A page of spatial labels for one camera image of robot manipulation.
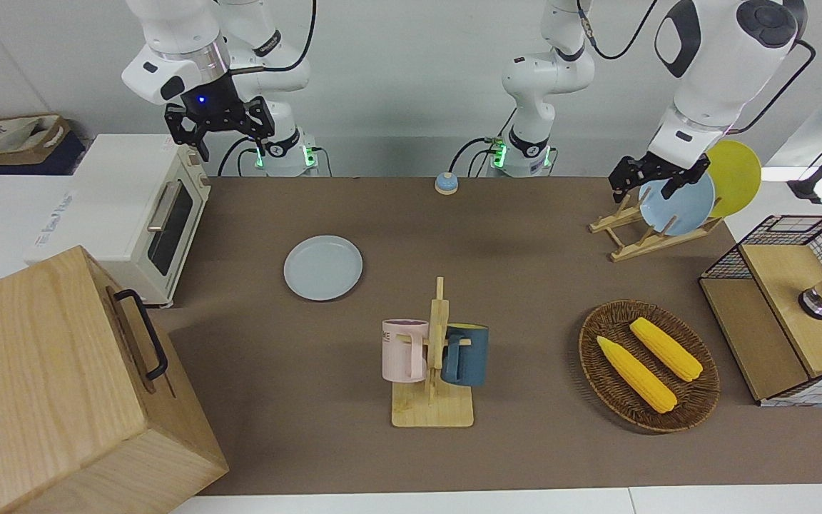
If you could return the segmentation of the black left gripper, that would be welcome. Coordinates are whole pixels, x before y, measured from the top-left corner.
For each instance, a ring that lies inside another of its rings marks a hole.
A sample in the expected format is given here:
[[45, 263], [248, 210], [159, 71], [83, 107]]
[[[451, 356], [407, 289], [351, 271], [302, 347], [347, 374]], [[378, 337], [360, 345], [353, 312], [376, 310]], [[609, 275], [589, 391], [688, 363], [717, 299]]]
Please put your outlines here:
[[641, 178], [648, 178], [666, 179], [661, 195], [667, 200], [683, 186], [697, 184], [709, 166], [710, 159], [699, 158], [694, 165], [681, 167], [651, 151], [639, 159], [622, 157], [609, 175], [612, 198], [616, 204], [621, 204], [629, 190], [636, 188], [636, 183]]

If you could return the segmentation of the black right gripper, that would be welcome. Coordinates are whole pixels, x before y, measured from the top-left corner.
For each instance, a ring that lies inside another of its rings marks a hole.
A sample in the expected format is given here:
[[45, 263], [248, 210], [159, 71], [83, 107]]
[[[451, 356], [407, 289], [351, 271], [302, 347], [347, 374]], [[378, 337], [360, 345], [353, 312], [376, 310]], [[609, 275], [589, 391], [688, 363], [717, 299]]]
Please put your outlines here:
[[274, 136], [274, 119], [268, 102], [255, 96], [241, 101], [231, 72], [209, 84], [181, 94], [183, 106], [164, 107], [164, 121], [174, 143], [195, 149], [203, 162], [210, 152], [203, 142], [208, 131], [239, 131], [254, 142]]

